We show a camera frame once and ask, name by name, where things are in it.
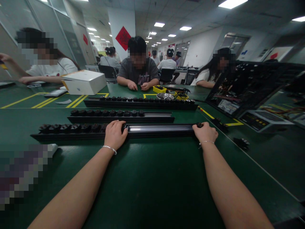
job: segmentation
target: green workbench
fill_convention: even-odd
[[[191,90],[191,99],[204,100],[209,93],[206,88],[184,87]],[[46,92],[55,88],[52,84],[44,86]],[[108,93],[122,97],[155,96],[152,90],[136,92],[114,84],[108,84],[99,93],[95,96]],[[38,133],[44,123],[69,123],[67,116],[71,110],[88,109],[83,102],[86,97],[65,94],[49,100],[33,95],[21,84],[0,89],[1,144],[39,144],[30,134]],[[55,103],[68,99],[72,103]],[[294,146],[289,148],[290,155],[304,152],[304,144],[294,142],[301,137],[295,133],[290,133],[287,139],[282,135],[259,135],[209,105],[198,104],[204,111],[173,111],[174,123],[204,122],[211,116],[221,118],[223,123],[237,123],[229,127],[226,135],[219,131],[216,141],[230,167],[272,223],[304,215],[304,207],[296,200],[296,196],[304,194],[304,186],[291,175],[294,171],[289,170],[295,166],[304,170],[304,165],[296,158],[292,160],[298,164],[293,165],[284,157],[290,146]],[[246,138],[250,142],[249,151],[235,145],[233,137]],[[26,228],[93,157],[103,140],[53,143],[60,149],[35,180],[31,191],[24,198],[15,199],[15,204],[1,213],[2,228]],[[84,228],[224,228],[209,191],[202,150],[198,146],[194,137],[128,139],[107,168]],[[279,171],[277,165],[285,165],[284,171]]]

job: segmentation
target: cardboard box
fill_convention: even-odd
[[[95,95],[107,85],[103,73],[88,70],[63,75],[62,78],[68,92],[75,95]]]

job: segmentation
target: metal bowl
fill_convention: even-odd
[[[174,99],[174,97],[169,93],[159,93],[157,94],[157,98],[159,100],[168,100],[168,101]]]

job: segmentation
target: hand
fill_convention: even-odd
[[[22,78],[19,79],[20,83],[23,83],[25,85],[35,82],[35,81],[39,81],[38,76],[24,76]]]
[[[149,83],[143,83],[141,86],[142,91],[148,91],[150,89]]]
[[[106,127],[106,136],[104,145],[109,146],[115,150],[118,150],[125,142],[128,134],[127,128],[122,133],[122,125],[125,121],[115,120],[108,124]]]
[[[203,122],[203,127],[198,128],[197,125],[193,125],[193,130],[199,142],[211,141],[215,142],[218,137],[218,132],[215,128],[210,127],[208,122]]]
[[[128,82],[128,88],[130,89],[130,90],[135,90],[135,91],[137,91],[138,90],[138,87],[137,87],[137,85],[135,84],[135,82],[133,82],[133,81],[129,81]]]
[[[4,53],[0,53],[0,60],[3,62],[12,62],[13,58],[11,58],[9,55],[6,55]]]

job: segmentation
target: office chair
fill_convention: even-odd
[[[107,83],[117,83],[117,72],[114,67],[98,65],[98,69],[101,73],[105,74]]]
[[[160,82],[163,82],[163,84],[166,84],[173,79],[173,74],[174,74],[174,69],[168,69],[168,68],[163,68],[161,70],[160,74]]]

